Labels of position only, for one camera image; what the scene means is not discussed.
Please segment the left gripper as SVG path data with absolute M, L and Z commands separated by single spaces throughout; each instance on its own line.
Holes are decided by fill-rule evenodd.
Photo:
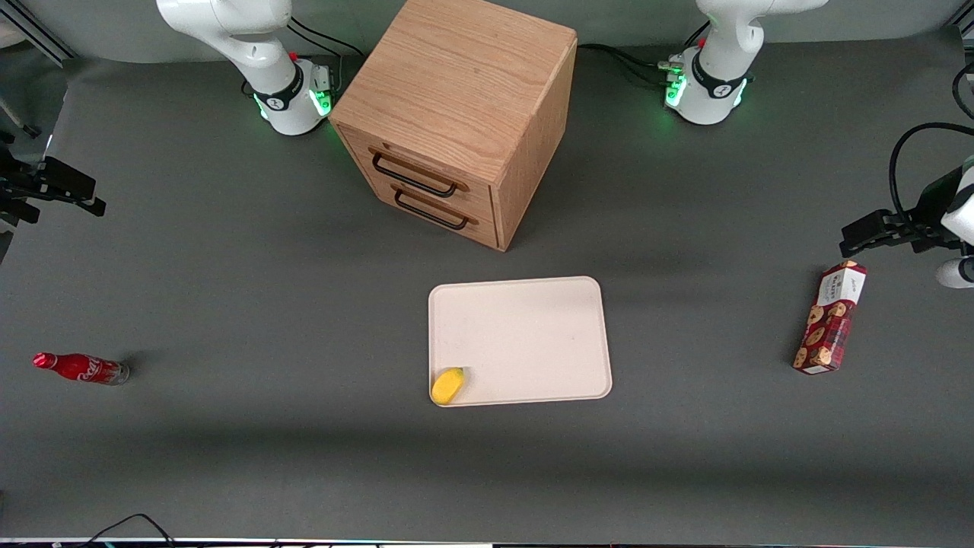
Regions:
M 839 252 L 851 259 L 874 247 L 909 245 L 913 253 L 925 253 L 953 241 L 973 243 L 973 157 L 937 178 L 921 192 L 912 208 L 912 221 L 928 230 L 919 234 L 904 228 L 900 215 L 876 209 L 843 226 Z

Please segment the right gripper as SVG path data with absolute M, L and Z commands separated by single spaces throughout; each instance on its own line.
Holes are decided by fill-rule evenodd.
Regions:
M 8 225 L 36 223 L 40 210 L 29 205 L 27 199 L 40 191 L 37 174 L 44 164 L 44 183 L 71 197 L 73 204 L 98 216 L 105 215 L 107 203 L 95 197 L 95 179 L 70 165 L 48 156 L 28 157 L 22 160 L 1 148 L 1 216 Z

